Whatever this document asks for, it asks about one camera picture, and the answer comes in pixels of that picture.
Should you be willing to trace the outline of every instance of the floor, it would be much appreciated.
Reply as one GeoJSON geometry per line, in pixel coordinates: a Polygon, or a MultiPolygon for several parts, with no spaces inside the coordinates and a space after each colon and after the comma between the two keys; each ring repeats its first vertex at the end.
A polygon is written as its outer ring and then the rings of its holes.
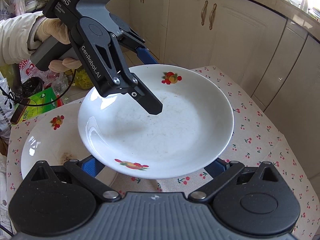
{"type": "MultiPolygon", "coordinates": [[[[128,67],[133,67],[133,66],[138,66],[138,65],[143,65],[142,61],[137,57],[137,55],[128,50],[123,53],[124,58],[127,62],[128,67]]],[[[89,90],[83,90],[79,87],[72,86],[68,92],[65,94],[67,98],[69,98],[70,102],[78,100],[80,98],[83,98],[87,95],[87,93],[90,91],[89,90]]]]}

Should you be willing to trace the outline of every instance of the table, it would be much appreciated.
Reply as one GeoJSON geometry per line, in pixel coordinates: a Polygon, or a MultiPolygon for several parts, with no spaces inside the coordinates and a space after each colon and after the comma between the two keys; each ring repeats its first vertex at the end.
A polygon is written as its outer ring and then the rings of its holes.
{"type": "MultiPolygon", "coordinates": [[[[294,229],[298,239],[311,239],[320,225],[320,204],[305,172],[290,149],[284,135],[257,107],[253,100],[228,76],[215,66],[194,69],[210,79],[227,96],[233,108],[235,126],[231,141],[221,159],[237,160],[246,166],[259,166],[270,161],[282,174],[301,206],[301,215],[294,229]]],[[[25,140],[42,116],[12,127],[7,159],[8,201],[22,182],[20,157],[25,140]]],[[[119,174],[112,188],[121,195],[127,191],[173,192],[186,195],[212,180],[201,169],[188,176],[174,179],[148,180],[119,174]]]]}

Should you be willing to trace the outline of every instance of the hand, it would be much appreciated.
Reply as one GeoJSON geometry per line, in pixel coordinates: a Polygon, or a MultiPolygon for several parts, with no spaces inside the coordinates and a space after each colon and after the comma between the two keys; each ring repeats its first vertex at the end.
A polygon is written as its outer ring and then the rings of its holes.
{"type": "MultiPolygon", "coordinates": [[[[63,44],[70,44],[68,28],[60,21],[60,19],[45,19],[36,31],[35,40],[44,42],[50,36],[53,36],[63,44]]],[[[61,73],[69,69],[77,69],[81,66],[80,60],[65,58],[64,60],[51,61],[49,69],[61,73]]]]}

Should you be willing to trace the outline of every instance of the red and yellow fruit print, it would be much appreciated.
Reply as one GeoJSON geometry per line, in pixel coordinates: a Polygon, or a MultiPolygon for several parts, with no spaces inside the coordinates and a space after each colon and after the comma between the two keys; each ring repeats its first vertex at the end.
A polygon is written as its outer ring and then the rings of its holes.
{"type": "Polygon", "coordinates": [[[118,159],[115,159],[115,161],[119,162],[120,165],[126,166],[129,169],[133,169],[133,170],[145,171],[149,167],[148,165],[141,165],[140,163],[131,163],[126,161],[121,161],[118,159]]]}
{"type": "Polygon", "coordinates": [[[64,119],[64,116],[60,116],[58,115],[57,117],[54,117],[50,123],[51,123],[51,126],[53,127],[54,130],[57,130],[57,128],[60,128],[60,125],[62,125],[63,123],[63,119],[64,119]]]}
{"type": "Polygon", "coordinates": [[[181,76],[178,76],[177,73],[173,73],[173,72],[163,72],[163,77],[162,77],[162,83],[163,84],[167,84],[167,85],[170,85],[170,84],[175,84],[177,83],[178,81],[181,81],[182,80],[182,77],[181,76]]]}

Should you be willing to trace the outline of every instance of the white plate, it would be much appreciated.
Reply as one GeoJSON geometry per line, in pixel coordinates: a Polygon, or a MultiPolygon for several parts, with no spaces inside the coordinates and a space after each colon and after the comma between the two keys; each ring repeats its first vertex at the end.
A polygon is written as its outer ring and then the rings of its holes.
{"type": "MultiPolygon", "coordinates": [[[[49,165],[55,166],[71,159],[83,160],[90,155],[77,128],[80,105],[68,104],[47,112],[32,129],[21,155],[23,178],[39,160],[46,160],[49,165]]],[[[116,171],[105,167],[96,178],[110,186],[116,175],[116,171]]]]}
{"type": "Polygon", "coordinates": [[[223,92],[176,66],[142,65],[130,71],[163,103],[163,111],[150,115],[128,94],[102,98],[93,88],[78,117],[91,154],[116,171],[146,179],[180,177],[214,161],[233,132],[233,110],[223,92]]]}

